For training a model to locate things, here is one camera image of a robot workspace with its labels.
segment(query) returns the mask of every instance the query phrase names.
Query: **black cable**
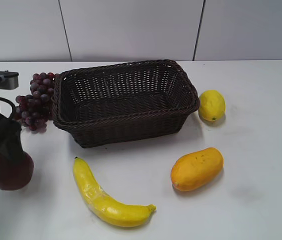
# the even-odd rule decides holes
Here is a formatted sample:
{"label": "black cable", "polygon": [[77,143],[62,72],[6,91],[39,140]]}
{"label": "black cable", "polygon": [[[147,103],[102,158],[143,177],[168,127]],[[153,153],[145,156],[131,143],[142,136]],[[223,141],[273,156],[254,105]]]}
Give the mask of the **black cable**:
{"label": "black cable", "polygon": [[13,117],[16,115],[16,106],[15,106],[15,104],[13,102],[11,102],[10,100],[5,99],[3,97],[0,97],[0,101],[5,102],[5,103],[7,103],[7,104],[9,104],[11,106],[12,112],[11,112],[10,116],[8,117],[8,120],[12,120]]}

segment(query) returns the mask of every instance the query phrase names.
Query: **mango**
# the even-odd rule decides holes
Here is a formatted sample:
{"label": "mango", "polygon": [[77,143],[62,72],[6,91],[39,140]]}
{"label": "mango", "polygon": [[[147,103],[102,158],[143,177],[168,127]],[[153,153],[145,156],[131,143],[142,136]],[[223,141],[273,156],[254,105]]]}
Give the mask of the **mango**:
{"label": "mango", "polygon": [[223,169],[222,154],[214,147],[179,158],[171,170],[174,188],[188,192],[212,181]]}

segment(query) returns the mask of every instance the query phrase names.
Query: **red grape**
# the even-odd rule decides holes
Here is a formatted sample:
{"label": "red grape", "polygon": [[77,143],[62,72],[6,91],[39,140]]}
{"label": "red grape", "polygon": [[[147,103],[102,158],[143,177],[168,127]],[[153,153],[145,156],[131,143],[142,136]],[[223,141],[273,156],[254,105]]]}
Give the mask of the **red grape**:
{"label": "red grape", "polygon": [[42,80],[41,79],[36,79],[34,80],[34,82],[38,85],[42,85]]}
{"label": "red grape", "polygon": [[49,95],[46,95],[46,94],[41,95],[41,101],[42,102],[47,103],[47,102],[49,102],[49,100],[50,100]]}
{"label": "red grape", "polygon": [[42,79],[46,79],[48,77],[48,75],[45,72],[41,72],[40,77]]}
{"label": "red grape", "polygon": [[17,104],[21,103],[20,100],[21,100],[21,96],[20,95],[16,96],[15,101],[16,101]]}
{"label": "red grape", "polygon": [[35,123],[35,119],[32,117],[32,116],[28,116],[26,119],[25,119],[25,122],[26,124],[28,125],[32,125]]}
{"label": "red grape", "polygon": [[39,87],[39,84],[37,84],[36,82],[32,83],[30,86],[31,92],[36,91],[38,87]]}
{"label": "red grape", "polygon": [[21,111],[21,109],[20,109],[19,106],[16,106],[16,107],[15,107],[15,112],[16,112],[16,114],[21,115],[22,111]]}
{"label": "red grape", "polygon": [[39,119],[40,118],[40,113],[38,113],[37,111],[33,112],[31,115],[34,119]]}
{"label": "red grape", "polygon": [[25,119],[21,119],[21,125],[23,126],[23,127],[28,127],[29,125],[26,123],[26,120]]}
{"label": "red grape", "polygon": [[55,90],[53,88],[47,89],[47,94],[49,94],[50,96],[52,96],[54,92],[55,92]]}
{"label": "red grape", "polygon": [[33,99],[34,97],[33,97],[31,94],[28,94],[28,95],[25,96],[25,98],[26,98],[27,100],[29,100],[29,99]]}
{"label": "red grape", "polygon": [[37,74],[37,73],[33,74],[33,76],[32,76],[33,80],[37,79],[38,77],[40,77],[40,75]]}
{"label": "red grape", "polygon": [[23,112],[23,111],[28,109],[28,105],[27,104],[20,104],[19,108],[20,108],[21,112]]}
{"label": "red grape", "polygon": [[34,99],[34,103],[36,107],[39,107],[41,105],[41,100],[40,99]]}
{"label": "red grape", "polygon": [[52,72],[49,72],[49,73],[47,74],[47,76],[48,76],[49,79],[51,79],[51,80],[55,77],[55,75],[54,75]]}
{"label": "red grape", "polygon": [[47,86],[46,85],[40,85],[36,90],[39,91],[41,94],[45,94],[47,92]]}
{"label": "red grape", "polygon": [[43,84],[46,85],[47,87],[51,85],[51,82],[52,81],[49,78],[46,78],[46,79],[43,80]]}
{"label": "red grape", "polygon": [[35,130],[37,130],[37,127],[36,127],[36,125],[32,124],[32,125],[29,125],[29,129],[31,131],[35,131]]}
{"label": "red grape", "polygon": [[27,106],[29,108],[33,108],[36,105],[35,100],[34,99],[28,99],[27,100]]}
{"label": "red grape", "polygon": [[20,113],[16,113],[13,117],[14,120],[18,121],[19,119],[21,119],[21,114]]}
{"label": "red grape", "polygon": [[30,116],[30,113],[28,112],[28,111],[23,111],[22,113],[21,113],[21,117],[23,118],[23,119],[26,119],[27,117],[29,117]]}
{"label": "red grape", "polygon": [[34,124],[37,126],[37,127],[41,127],[45,124],[45,120],[42,119],[42,118],[39,118],[39,119],[36,119]]}
{"label": "red grape", "polygon": [[33,74],[30,81],[30,91],[32,94],[17,96],[15,101],[19,104],[15,108],[14,120],[24,127],[29,127],[31,131],[45,126],[48,119],[52,119],[52,97],[54,95],[55,79],[59,74],[49,72],[46,74]]}
{"label": "red grape", "polygon": [[33,97],[36,98],[36,99],[39,99],[41,97],[41,93],[39,91],[34,91],[32,93]]}

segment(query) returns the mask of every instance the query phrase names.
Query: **banana tip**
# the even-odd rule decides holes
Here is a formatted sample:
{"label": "banana tip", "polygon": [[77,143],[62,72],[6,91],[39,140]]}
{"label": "banana tip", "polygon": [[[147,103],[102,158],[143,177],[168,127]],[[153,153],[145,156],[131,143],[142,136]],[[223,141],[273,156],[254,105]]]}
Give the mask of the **banana tip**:
{"label": "banana tip", "polygon": [[149,206],[147,206],[151,212],[154,212],[155,210],[157,210],[157,207],[154,206],[153,204],[150,204]]}

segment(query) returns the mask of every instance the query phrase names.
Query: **basket rim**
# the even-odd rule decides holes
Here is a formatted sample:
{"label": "basket rim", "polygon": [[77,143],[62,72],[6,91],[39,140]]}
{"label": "basket rim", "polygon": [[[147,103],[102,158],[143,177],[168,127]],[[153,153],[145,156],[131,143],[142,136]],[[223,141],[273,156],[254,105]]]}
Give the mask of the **basket rim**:
{"label": "basket rim", "polygon": [[[98,71],[106,71],[109,69],[113,69],[115,67],[122,68],[130,68],[131,66],[135,65],[153,65],[153,64],[169,64],[171,67],[174,67],[179,71],[181,74],[181,79],[184,81],[190,89],[190,94],[193,96],[193,101],[191,104],[183,107],[173,107],[173,108],[162,108],[160,110],[151,110],[151,111],[144,111],[144,112],[135,112],[131,114],[124,114],[118,116],[110,116],[110,117],[103,117],[98,119],[91,119],[91,120],[84,120],[84,121],[67,121],[61,117],[61,109],[60,109],[60,101],[61,101],[61,79],[67,77],[67,75],[71,74],[72,71],[89,71],[89,72],[98,72]],[[76,128],[89,128],[89,127],[102,127],[117,123],[124,122],[131,122],[131,121],[138,121],[144,120],[149,118],[162,118],[162,117],[172,117],[172,116],[179,116],[179,115],[189,115],[196,110],[199,109],[200,106],[200,99],[198,97],[198,93],[196,88],[192,85],[191,81],[188,78],[187,73],[181,68],[179,64],[177,64],[173,60],[165,59],[165,60],[146,60],[146,61],[138,61],[138,62],[125,62],[125,63],[118,63],[106,66],[97,66],[97,67],[88,67],[88,68],[78,68],[72,69],[68,71],[62,72],[58,77],[57,81],[55,81],[55,88],[54,88],[54,96],[52,98],[53,101],[53,123],[59,128],[67,128],[70,126]]]}

